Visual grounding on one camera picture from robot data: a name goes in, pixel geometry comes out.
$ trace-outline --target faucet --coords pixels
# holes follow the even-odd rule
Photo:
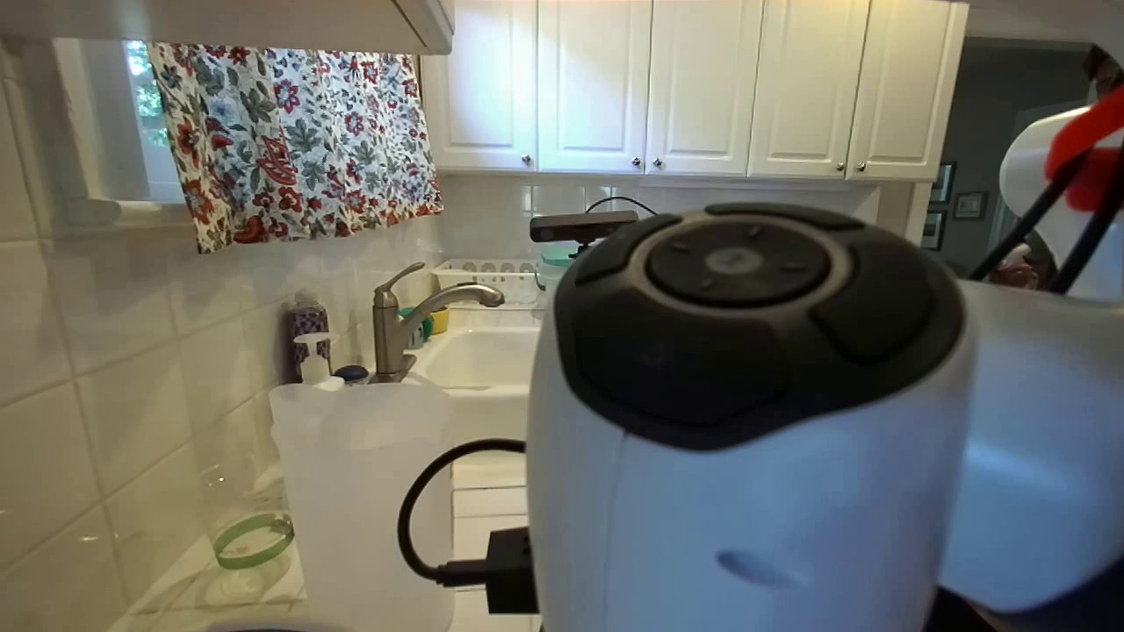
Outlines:
[[[386,285],[376,289],[376,300],[372,300],[376,383],[400,383],[410,374],[416,356],[407,356],[407,342],[416,342],[416,332],[427,312],[435,312],[448,301],[478,301],[478,305],[490,305],[490,309],[507,301],[507,295],[490,285],[459,280],[459,285],[431,291],[410,312],[397,316],[400,305],[397,305],[392,285],[421,268],[426,265],[410,265],[400,275],[392,275]]]

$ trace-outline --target white kitchen cabinet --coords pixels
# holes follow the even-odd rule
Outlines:
[[[547,174],[643,174],[650,0],[540,0],[537,136]]]
[[[645,164],[743,175],[761,0],[657,0]]]
[[[534,169],[534,0],[452,0],[452,54],[421,60],[439,169]]]
[[[855,181],[934,181],[966,38],[966,5],[873,0],[855,112]]]
[[[761,0],[543,0],[540,169],[743,175]]]
[[[750,175],[846,174],[870,0],[769,0]]]
[[[750,175],[934,181],[963,5],[769,0]]]

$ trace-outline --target bottle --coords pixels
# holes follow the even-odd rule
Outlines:
[[[331,366],[328,359],[321,356],[321,342],[331,342],[331,334],[298,334],[293,339],[298,348],[307,348],[301,356],[301,383],[315,388],[324,381],[331,381]]]
[[[281,343],[286,343],[281,376],[286,376],[286,383],[301,383],[301,362],[308,359],[308,348],[298,343],[301,334],[331,334],[328,309],[308,291],[298,291],[281,316]],[[315,342],[315,356],[324,362],[331,362],[331,339]]]

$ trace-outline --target kitchen sink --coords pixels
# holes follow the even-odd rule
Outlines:
[[[452,396],[452,426],[486,426],[486,437],[512,426],[499,437],[523,437],[534,348],[537,326],[447,332],[419,350],[416,376]]]

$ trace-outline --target dish rack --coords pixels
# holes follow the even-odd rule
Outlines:
[[[534,268],[534,261],[447,261],[435,268],[435,285],[448,289],[459,280],[482,280],[507,295],[499,309],[540,309],[552,291],[552,277]]]

